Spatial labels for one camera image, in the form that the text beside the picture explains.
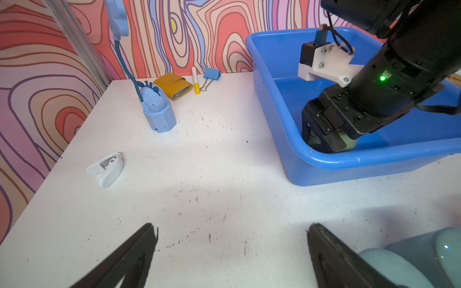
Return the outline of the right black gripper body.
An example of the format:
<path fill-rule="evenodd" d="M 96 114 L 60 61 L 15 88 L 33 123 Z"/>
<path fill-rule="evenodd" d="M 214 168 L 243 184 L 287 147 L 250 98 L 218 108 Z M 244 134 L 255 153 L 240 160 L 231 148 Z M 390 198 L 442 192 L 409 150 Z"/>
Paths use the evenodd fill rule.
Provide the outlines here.
<path fill-rule="evenodd" d="M 373 116 L 354 104 L 349 99 L 349 92 L 348 88 L 333 85 L 325 88 L 319 97 L 307 102 L 301 112 L 301 136 L 306 143 L 311 132 L 320 138 L 333 132 L 344 132 L 351 139 L 358 140 L 395 122 L 415 108 L 411 102 L 391 116 Z"/>

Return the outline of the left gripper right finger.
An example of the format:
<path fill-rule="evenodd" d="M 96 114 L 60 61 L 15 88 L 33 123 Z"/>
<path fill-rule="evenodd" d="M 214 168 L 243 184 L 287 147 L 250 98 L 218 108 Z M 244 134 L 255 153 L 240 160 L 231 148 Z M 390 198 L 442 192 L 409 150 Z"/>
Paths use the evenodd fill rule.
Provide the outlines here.
<path fill-rule="evenodd" d="M 307 244 L 320 288 L 405 288 L 381 275 L 322 224 L 310 226 Z"/>

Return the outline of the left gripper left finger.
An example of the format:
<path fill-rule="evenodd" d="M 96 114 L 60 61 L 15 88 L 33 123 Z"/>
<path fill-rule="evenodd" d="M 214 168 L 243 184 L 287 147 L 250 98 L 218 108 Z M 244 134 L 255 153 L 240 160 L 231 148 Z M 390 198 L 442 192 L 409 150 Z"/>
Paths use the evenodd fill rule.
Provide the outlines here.
<path fill-rule="evenodd" d="M 74 288 L 143 288 L 158 243 L 158 228 L 144 224 Z"/>

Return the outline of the green tea canister front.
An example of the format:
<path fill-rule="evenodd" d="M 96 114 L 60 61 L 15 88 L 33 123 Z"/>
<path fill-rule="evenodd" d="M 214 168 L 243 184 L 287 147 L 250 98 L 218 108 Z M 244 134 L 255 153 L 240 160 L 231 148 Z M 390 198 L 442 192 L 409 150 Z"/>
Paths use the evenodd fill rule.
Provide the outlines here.
<path fill-rule="evenodd" d="M 321 138 L 311 132 L 307 144 L 319 152 L 335 154 L 352 150 L 356 146 L 357 140 L 351 139 L 344 132 L 333 132 L 323 135 Z"/>

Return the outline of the blue plastic basket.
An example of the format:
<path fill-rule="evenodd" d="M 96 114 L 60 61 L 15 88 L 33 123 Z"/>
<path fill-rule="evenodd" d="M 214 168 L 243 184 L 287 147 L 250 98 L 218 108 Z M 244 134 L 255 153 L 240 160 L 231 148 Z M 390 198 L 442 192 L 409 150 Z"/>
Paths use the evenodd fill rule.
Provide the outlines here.
<path fill-rule="evenodd" d="M 461 118 L 413 109 L 359 138 L 349 152 L 325 154 L 301 137 L 301 111 L 331 81 L 298 76 L 301 47 L 315 29 L 257 32 L 246 38 L 259 102 L 289 180 L 315 186 L 410 172 L 461 151 Z"/>

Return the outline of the grey-blue tea canister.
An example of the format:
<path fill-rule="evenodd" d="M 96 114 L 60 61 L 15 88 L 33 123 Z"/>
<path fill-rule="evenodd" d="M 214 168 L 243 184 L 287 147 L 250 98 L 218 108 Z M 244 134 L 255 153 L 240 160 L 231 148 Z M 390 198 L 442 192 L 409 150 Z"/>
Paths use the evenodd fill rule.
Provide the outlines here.
<path fill-rule="evenodd" d="M 413 264 L 396 253 L 381 248 L 370 248 L 358 255 L 397 286 L 406 288 L 434 287 Z"/>
<path fill-rule="evenodd" d="M 444 228 L 389 244 L 436 288 L 461 286 L 461 229 Z"/>

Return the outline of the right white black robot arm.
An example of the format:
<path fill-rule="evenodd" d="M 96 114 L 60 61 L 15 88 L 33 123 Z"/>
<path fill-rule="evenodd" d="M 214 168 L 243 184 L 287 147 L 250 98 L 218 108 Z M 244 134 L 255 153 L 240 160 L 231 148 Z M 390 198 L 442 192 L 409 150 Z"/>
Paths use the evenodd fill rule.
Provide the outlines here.
<path fill-rule="evenodd" d="M 322 1 L 336 16 L 384 40 L 365 65 L 331 22 L 301 47 L 298 75 L 333 82 L 302 110 L 302 138 L 313 149 L 339 153 L 410 110 L 458 115 L 460 106 L 427 105 L 443 80 L 461 67 L 459 1 Z"/>

